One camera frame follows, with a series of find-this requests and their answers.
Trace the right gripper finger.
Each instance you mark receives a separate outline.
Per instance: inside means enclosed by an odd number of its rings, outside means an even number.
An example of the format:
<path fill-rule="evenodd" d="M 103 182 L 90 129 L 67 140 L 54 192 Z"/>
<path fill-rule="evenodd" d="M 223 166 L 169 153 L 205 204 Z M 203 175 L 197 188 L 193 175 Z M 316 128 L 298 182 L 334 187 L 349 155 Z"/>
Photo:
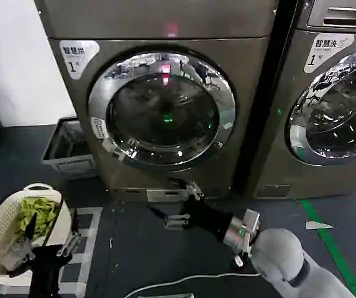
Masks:
<path fill-rule="evenodd" d="M 204 199 L 204 193 L 195 180 L 185 181 L 184 179 L 172 177 L 168 177 L 168 180 L 178 188 L 178 190 L 166 192 L 170 199 L 176 201 L 187 201 L 190 198 L 194 198 L 197 201 Z"/>
<path fill-rule="evenodd" d="M 191 218 L 189 214 L 167 215 L 160 209 L 150 205 L 147 208 L 154 216 L 163 221 L 163 226 L 167 230 L 183 230 L 189 224 Z"/>

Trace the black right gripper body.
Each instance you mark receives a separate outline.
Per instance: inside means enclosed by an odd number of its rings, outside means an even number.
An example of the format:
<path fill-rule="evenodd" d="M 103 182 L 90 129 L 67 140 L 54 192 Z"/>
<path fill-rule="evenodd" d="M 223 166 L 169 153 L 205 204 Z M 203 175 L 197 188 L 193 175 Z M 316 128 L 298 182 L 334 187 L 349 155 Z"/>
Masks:
<path fill-rule="evenodd" d="M 223 241 L 233 218 L 232 212 L 212 208 L 204 201 L 198 201 L 193 197 L 183 203 L 180 214 L 189 215 L 184 230 L 199 227 L 213 234 L 219 242 Z"/>

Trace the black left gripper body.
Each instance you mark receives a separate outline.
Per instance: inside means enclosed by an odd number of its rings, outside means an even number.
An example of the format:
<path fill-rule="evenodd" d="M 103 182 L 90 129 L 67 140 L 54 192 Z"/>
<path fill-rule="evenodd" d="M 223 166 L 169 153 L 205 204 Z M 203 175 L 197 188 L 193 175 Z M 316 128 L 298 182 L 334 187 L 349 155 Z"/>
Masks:
<path fill-rule="evenodd" d="M 35 258 L 30 262 L 32 281 L 29 297 L 60 297 L 59 273 L 72 259 L 72 255 L 58 255 L 63 245 L 39 246 L 33 249 Z"/>

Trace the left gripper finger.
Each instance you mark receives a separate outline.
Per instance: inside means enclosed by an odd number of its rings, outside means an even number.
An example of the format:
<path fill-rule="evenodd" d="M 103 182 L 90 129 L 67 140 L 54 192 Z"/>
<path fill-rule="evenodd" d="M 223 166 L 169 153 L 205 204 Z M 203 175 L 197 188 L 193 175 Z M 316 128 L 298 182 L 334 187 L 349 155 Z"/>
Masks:
<path fill-rule="evenodd" d="M 58 251 L 58 257 L 67 257 L 69 255 L 72 255 L 76 250 L 77 246 L 81 241 L 81 234 L 79 232 L 78 226 L 78 211 L 77 209 L 73 209 L 73 213 L 71 216 L 70 235 L 68 236 L 67 241 L 62 246 L 62 248 Z"/>
<path fill-rule="evenodd" d="M 32 240 L 35 233 L 36 220 L 37 213 L 34 212 L 30 222 L 25 228 L 23 237 L 16 240 L 17 254 L 19 257 L 19 260 L 16 263 L 16 267 L 22 265 L 23 263 L 34 257 L 34 254 L 32 252 Z"/>

